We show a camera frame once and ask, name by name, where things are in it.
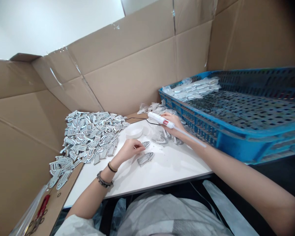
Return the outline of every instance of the perforated crate bottom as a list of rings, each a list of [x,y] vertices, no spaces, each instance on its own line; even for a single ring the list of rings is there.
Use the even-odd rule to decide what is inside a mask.
[[[186,103],[239,128],[264,130],[295,121],[295,103],[287,100],[218,91]]]

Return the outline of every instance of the white wall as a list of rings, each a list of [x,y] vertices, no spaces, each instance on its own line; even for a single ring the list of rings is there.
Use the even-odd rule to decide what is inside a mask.
[[[120,0],[0,0],[0,58],[46,55],[123,17]]]
[[[11,37],[0,27],[0,59],[10,58],[11,55],[16,54],[21,48],[18,47]]]
[[[121,1],[124,6],[125,14],[127,16],[158,0],[121,0]]]

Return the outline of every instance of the bracelet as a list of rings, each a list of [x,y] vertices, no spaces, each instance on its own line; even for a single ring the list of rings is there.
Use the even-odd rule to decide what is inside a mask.
[[[108,165],[107,166],[114,173],[116,173],[118,171],[118,169],[114,169],[113,167],[111,167],[110,162],[108,162]]]
[[[109,188],[110,186],[112,186],[113,184],[114,184],[114,182],[113,181],[111,181],[111,183],[107,183],[107,182],[105,182],[103,179],[102,179],[102,177],[101,177],[101,172],[102,171],[100,171],[100,172],[98,172],[98,174],[97,174],[97,178],[98,178],[98,182],[102,185],[102,186],[104,186],[105,188]]]

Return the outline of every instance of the human hand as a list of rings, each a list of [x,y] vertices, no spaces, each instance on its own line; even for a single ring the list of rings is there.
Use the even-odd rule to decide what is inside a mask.
[[[144,151],[145,147],[137,139],[127,139],[120,151],[115,156],[119,161],[125,162],[132,158],[134,155]]]
[[[169,120],[171,122],[173,122],[175,124],[175,127],[177,127],[178,129],[181,129],[184,132],[187,132],[185,130],[185,128],[183,127],[182,123],[179,120],[179,117],[173,114],[170,114],[168,112],[165,112],[161,115],[162,117],[164,117],[166,120]],[[179,138],[181,140],[183,140],[183,138],[185,137],[184,134],[182,134],[181,132],[179,132],[176,129],[170,129],[165,125],[161,125],[168,133],[170,133],[171,135],[175,136],[176,138]]]

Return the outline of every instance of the red scissors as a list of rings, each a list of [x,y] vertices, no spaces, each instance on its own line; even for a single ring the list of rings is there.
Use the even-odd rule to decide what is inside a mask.
[[[38,226],[42,223],[42,218],[43,218],[44,212],[46,210],[46,206],[49,201],[49,198],[50,198],[49,194],[44,197],[44,200],[40,206],[40,209],[38,210],[38,213],[34,219],[34,222],[33,222],[34,227],[33,227],[32,231],[30,233],[28,233],[26,236],[29,236],[32,233],[36,232]]]

